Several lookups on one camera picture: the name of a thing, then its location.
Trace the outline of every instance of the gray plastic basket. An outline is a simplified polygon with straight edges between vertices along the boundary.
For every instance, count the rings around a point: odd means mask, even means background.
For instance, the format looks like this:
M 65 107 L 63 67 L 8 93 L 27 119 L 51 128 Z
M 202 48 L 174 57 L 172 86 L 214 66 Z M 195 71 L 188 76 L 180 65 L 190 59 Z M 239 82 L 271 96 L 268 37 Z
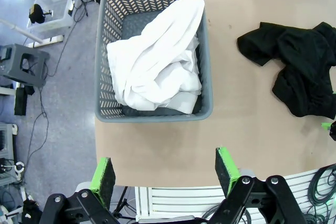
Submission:
M 108 123 L 191 121 L 205 119 L 211 114 L 213 96 L 205 12 L 197 31 L 200 45 L 196 50 L 202 94 L 198 97 L 192 114 L 186 115 L 167 108 L 138 111 L 122 106 L 114 97 L 107 44 L 139 35 L 146 24 L 174 1 L 176 0 L 101 0 L 95 73 L 96 117 L 100 121 Z

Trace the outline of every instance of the black bracket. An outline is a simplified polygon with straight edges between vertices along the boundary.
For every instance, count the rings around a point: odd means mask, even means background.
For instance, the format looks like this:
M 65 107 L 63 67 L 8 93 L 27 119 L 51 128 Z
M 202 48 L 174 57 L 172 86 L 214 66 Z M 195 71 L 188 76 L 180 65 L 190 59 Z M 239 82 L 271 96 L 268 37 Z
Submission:
M 50 195 L 40 224 L 77 224 L 83 221 L 91 221 L 94 224 L 119 224 L 88 189 L 74 193 L 69 198 L 63 194 Z
M 235 224 L 246 208 L 258 208 L 267 224 L 306 224 L 293 193 L 281 176 L 269 177 L 265 182 L 240 177 L 208 224 Z
M 329 135 L 336 141 L 336 121 L 331 124 Z

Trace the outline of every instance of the bolt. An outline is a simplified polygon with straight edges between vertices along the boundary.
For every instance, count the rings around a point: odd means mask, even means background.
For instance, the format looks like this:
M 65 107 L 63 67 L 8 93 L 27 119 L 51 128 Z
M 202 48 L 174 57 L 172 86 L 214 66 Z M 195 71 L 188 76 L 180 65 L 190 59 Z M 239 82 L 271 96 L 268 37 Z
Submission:
M 247 185 L 248 183 L 250 183 L 250 179 L 248 177 L 243 178 L 243 184 Z
M 276 185 L 279 182 L 279 180 L 277 178 L 271 178 L 271 183 L 273 185 Z

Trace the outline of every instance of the black cloth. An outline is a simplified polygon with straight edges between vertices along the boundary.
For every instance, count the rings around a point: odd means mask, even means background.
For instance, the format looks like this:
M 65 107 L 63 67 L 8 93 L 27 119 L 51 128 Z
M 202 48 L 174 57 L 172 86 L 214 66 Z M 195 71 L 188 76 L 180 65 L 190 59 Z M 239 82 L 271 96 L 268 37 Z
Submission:
M 32 24 L 34 24 L 35 22 L 42 24 L 45 21 L 45 15 L 43 14 L 43 10 L 41 8 L 41 6 L 39 6 L 38 4 L 35 4 L 34 7 L 32 8 L 33 11 L 31 13 L 29 13 L 29 19 L 31 21 Z
M 237 40 L 239 51 L 263 66 L 280 59 L 282 69 L 272 89 L 295 116 L 320 115 L 334 119 L 336 95 L 329 70 L 336 66 L 336 29 L 321 23 L 314 29 L 300 29 L 271 23 Z
M 23 212 L 22 212 L 22 224 L 39 224 L 42 216 L 42 211 L 38 208 L 38 204 L 33 201 L 26 199 L 23 202 Z

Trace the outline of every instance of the white box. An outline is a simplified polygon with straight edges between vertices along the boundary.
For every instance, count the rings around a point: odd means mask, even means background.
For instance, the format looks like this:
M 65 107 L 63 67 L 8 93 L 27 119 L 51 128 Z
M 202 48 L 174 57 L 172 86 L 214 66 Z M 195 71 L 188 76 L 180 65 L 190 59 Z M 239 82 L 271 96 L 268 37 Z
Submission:
M 74 21 L 72 18 L 74 4 L 72 0 L 35 0 L 34 4 L 41 6 L 44 13 L 53 12 L 53 16 L 46 15 L 45 22 L 42 24 L 32 24 L 29 20 L 27 28 L 30 31 L 43 32 L 57 28 L 71 26 Z

